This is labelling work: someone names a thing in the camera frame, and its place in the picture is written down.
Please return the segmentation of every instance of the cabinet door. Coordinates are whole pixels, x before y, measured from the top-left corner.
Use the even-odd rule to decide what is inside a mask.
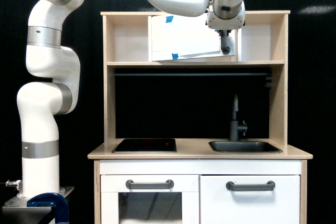
[[[198,175],[102,175],[101,223],[199,224],[198,190]]]
[[[228,182],[238,186],[235,191],[227,189]],[[255,191],[261,188],[267,191]],[[201,176],[200,194],[201,224],[299,224],[298,175]]]

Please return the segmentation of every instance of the wooden shelf unit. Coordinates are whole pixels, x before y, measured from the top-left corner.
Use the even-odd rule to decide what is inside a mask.
[[[161,12],[102,12],[104,53],[104,143],[115,142],[114,70],[117,68],[270,68],[269,139],[287,146],[288,15],[246,12],[238,32],[238,55],[149,62],[151,17]]]

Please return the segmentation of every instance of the oven window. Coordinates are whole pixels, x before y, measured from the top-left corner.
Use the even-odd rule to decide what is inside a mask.
[[[119,223],[182,224],[182,193],[119,193]]]

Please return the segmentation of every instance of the blue clamp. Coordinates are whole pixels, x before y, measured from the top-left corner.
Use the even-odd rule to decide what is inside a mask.
[[[69,224],[69,206],[61,194],[46,193],[31,198],[27,207],[52,206],[56,224]]]

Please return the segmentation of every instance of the oven door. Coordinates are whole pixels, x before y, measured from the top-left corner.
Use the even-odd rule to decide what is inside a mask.
[[[101,223],[197,224],[198,175],[102,175]]]

